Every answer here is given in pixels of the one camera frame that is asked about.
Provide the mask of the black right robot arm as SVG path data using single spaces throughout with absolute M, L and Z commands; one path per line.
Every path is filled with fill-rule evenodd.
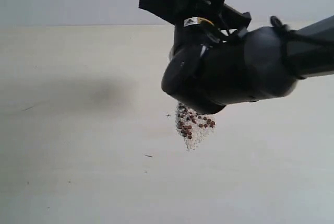
M 300 80 L 333 74 L 333 18 L 299 30 L 272 16 L 250 31 L 250 13 L 225 0 L 139 0 L 174 26 L 162 90 L 201 114 L 289 95 Z

